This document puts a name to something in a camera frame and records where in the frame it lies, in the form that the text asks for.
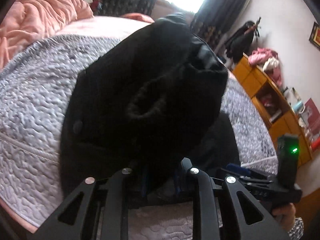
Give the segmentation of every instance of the wooden shelf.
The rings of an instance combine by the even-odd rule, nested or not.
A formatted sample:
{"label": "wooden shelf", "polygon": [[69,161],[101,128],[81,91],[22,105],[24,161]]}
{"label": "wooden shelf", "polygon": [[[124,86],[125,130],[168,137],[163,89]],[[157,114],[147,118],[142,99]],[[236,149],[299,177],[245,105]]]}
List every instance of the wooden shelf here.
{"label": "wooden shelf", "polygon": [[[232,73],[257,108],[263,122],[268,128],[275,148],[277,147],[277,139],[279,136],[284,135],[285,133],[296,134],[299,136],[299,146],[301,149],[298,165],[300,166],[312,160],[309,141],[304,136],[304,130],[300,127],[296,114],[268,75],[264,73],[260,67],[250,66],[248,63],[248,56],[245,54]],[[280,109],[282,112],[273,123],[270,122],[273,113],[269,113],[261,102],[261,98],[268,94],[271,95],[272,103],[275,106],[274,109]]]}

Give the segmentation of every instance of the silver bolt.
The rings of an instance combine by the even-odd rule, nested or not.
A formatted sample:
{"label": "silver bolt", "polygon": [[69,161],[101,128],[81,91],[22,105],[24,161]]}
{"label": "silver bolt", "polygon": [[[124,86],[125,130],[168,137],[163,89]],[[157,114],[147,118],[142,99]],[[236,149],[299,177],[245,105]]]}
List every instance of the silver bolt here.
{"label": "silver bolt", "polygon": [[199,170],[197,168],[191,168],[190,169],[190,173],[191,174],[198,174],[199,173]]}
{"label": "silver bolt", "polygon": [[95,179],[93,177],[88,177],[84,181],[86,184],[92,184],[95,182]]}
{"label": "silver bolt", "polygon": [[124,168],[122,170],[122,174],[128,175],[132,173],[132,169],[131,168]]}
{"label": "silver bolt", "polygon": [[229,176],[229,177],[227,177],[226,178],[226,181],[228,182],[228,183],[235,183],[236,182],[236,178],[235,177],[232,177],[232,176]]}

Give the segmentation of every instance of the quilted texture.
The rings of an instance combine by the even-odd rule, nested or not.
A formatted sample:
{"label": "quilted texture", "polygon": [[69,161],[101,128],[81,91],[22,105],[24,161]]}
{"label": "quilted texture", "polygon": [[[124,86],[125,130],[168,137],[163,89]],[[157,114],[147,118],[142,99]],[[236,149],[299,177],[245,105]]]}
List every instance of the quilted texture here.
{"label": "quilted texture", "polygon": [[0,197],[37,227],[62,201],[60,130],[77,73],[119,42],[48,38],[17,54],[0,73]]}
{"label": "quilted texture", "polygon": [[[78,35],[47,38],[17,54],[0,73],[0,197],[37,227],[62,200],[60,129],[77,73],[119,41]],[[228,80],[221,110],[229,114],[242,165],[276,172],[267,128],[237,81]],[[190,238],[191,204],[168,208],[171,211],[130,211],[131,239]]]}

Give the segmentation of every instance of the framed picture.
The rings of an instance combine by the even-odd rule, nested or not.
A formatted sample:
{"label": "framed picture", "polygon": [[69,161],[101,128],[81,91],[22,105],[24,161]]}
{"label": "framed picture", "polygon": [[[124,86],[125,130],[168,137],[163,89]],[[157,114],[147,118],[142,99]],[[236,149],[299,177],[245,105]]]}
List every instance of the framed picture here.
{"label": "framed picture", "polygon": [[320,50],[320,28],[318,23],[314,23],[309,41]]}

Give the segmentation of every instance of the red object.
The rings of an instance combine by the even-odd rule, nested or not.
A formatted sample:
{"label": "red object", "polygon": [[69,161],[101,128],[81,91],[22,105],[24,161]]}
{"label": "red object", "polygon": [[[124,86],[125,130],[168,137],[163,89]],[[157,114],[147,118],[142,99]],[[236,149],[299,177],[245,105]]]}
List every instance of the red object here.
{"label": "red object", "polygon": [[312,151],[315,151],[316,149],[318,149],[320,146],[320,137],[315,140],[313,143],[311,143],[311,149]]}
{"label": "red object", "polygon": [[92,0],[92,3],[90,3],[90,8],[93,12],[97,10],[97,7],[99,5],[99,0]]}
{"label": "red object", "polygon": [[302,118],[311,132],[311,138],[314,141],[311,144],[312,150],[317,149],[320,146],[320,113],[313,100],[310,98],[305,104],[305,110],[303,111]]}
{"label": "red object", "polygon": [[128,18],[132,20],[137,20],[140,22],[146,22],[146,23],[154,23],[155,21],[148,15],[144,15],[142,13],[127,13],[124,15],[121,15],[122,18]]}

